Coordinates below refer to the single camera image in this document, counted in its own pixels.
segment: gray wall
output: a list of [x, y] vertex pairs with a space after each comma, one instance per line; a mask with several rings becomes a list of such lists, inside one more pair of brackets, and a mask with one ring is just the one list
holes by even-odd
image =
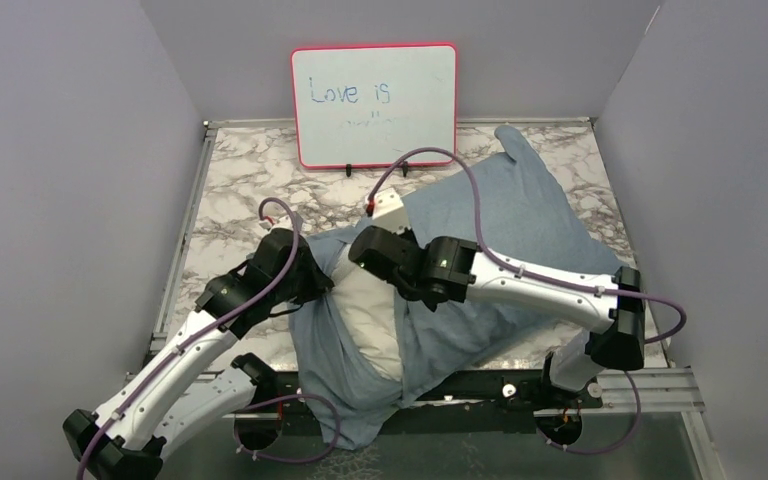
[[292, 117], [299, 46], [451, 41], [460, 116], [595, 116], [660, 0], [142, 0], [199, 112]]
[[768, 477], [768, 1], [666, 0], [596, 134], [729, 478]]
[[200, 122], [136, 0], [0, 0], [0, 479], [139, 366]]

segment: blue marker writing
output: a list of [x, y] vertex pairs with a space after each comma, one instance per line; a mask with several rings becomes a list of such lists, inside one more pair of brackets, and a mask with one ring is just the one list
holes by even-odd
[[316, 103], [322, 103], [325, 100], [317, 100], [316, 97], [313, 96], [313, 77], [307, 77], [308, 84], [310, 85], [310, 99], [313, 100]]
[[357, 103], [357, 87], [346, 87], [345, 90], [340, 92], [340, 101], [341, 102], [349, 102], [349, 103]]
[[382, 100], [381, 103], [390, 103], [390, 90], [388, 90], [388, 88], [390, 88], [390, 86], [386, 83], [381, 84], [381, 96], [384, 97], [384, 95], [386, 95], [386, 98]]

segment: blue fabric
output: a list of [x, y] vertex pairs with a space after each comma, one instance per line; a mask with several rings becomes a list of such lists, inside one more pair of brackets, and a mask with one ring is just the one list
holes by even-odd
[[[514, 258], [581, 273], [613, 273], [621, 262], [592, 239], [570, 207], [566, 194], [522, 134], [496, 129], [505, 152], [472, 168], [481, 195], [482, 231], [488, 246]], [[475, 240], [469, 181], [461, 172], [403, 197], [420, 245], [448, 235]], [[308, 238], [326, 274], [340, 251], [369, 225]], [[333, 300], [305, 305], [290, 317], [290, 331], [303, 391], [330, 399], [342, 419], [338, 445], [355, 449], [374, 440], [383, 422], [409, 406], [457, 370], [492, 357], [538, 329], [550, 328], [551, 315], [489, 303], [440, 305], [436, 312], [396, 295], [394, 318], [403, 378], [380, 377], [360, 354]], [[322, 424], [323, 437], [334, 435], [330, 411], [308, 404]]]

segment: marble tabletop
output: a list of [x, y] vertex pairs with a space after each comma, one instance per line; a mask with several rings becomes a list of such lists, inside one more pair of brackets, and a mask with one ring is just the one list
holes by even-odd
[[[619, 215], [593, 131], [587, 123], [518, 126], [563, 187], [570, 205], [592, 237], [634, 265], [625, 227]], [[468, 164], [502, 151], [493, 136], [495, 125], [458, 128], [458, 153]], [[459, 167], [394, 174], [388, 186], [400, 195], [458, 172]], [[356, 170], [311, 171], [298, 162], [293, 128], [221, 128], [208, 167], [204, 189], [190, 237], [180, 289], [166, 331], [174, 332], [192, 309], [205, 283], [225, 273], [253, 252], [267, 230], [260, 225], [257, 208], [265, 197], [278, 197], [304, 218], [306, 235], [353, 225], [362, 214], [362, 199], [381, 174]], [[214, 361], [222, 370], [237, 355], [253, 352], [277, 370], [296, 370], [296, 355], [286, 316], [259, 324], [231, 350]], [[540, 368], [546, 353], [563, 345], [578, 327], [557, 323], [527, 342], [482, 365], [482, 368]], [[647, 337], [656, 333], [647, 318]], [[660, 345], [647, 345], [646, 366], [666, 365]]]

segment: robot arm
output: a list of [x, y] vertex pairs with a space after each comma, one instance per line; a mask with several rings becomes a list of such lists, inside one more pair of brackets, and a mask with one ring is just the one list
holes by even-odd
[[[276, 278], [292, 241], [292, 231], [273, 228], [251, 259], [208, 282], [172, 341], [124, 389], [94, 412], [75, 410], [66, 419], [63, 429], [72, 453], [80, 460], [91, 446], [88, 469], [97, 478], [154, 478], [162, 459], [193, 433], [251, 402], [257, 387], [256, 358], [184, 394], [213, 360], [269, 318], [274, 306], [287, 301], [301, 305], [333, 287], [300, 239], [290, 270], [276, 288], [235, 319], [210, 329]], [[131, 401], [122, 409], [126, 399]], [[94, 437], [98, 440], [91, 445]]]
[[[499, 302], [556, 314], [583, 327], [544, 363], [545, 387], [552, 394], [580, 392], [604, 369], [643, 368], [643, 302], [599, 293], [639, 292], [639, 272], [628, 267], [614, 275], [568, 272], [490, 252], [516, 266], [515, 273], [487, 253], [475, 242], [452, 237], [434, 238], [421, 248], [398, 195], [388, 190], [376, 196], [373, 225], [355, 239], [349, 260], [432, 311], [447, 301]], [[526, 271], [592, 287], [596, 293], [541, 282], [523, 275]]]

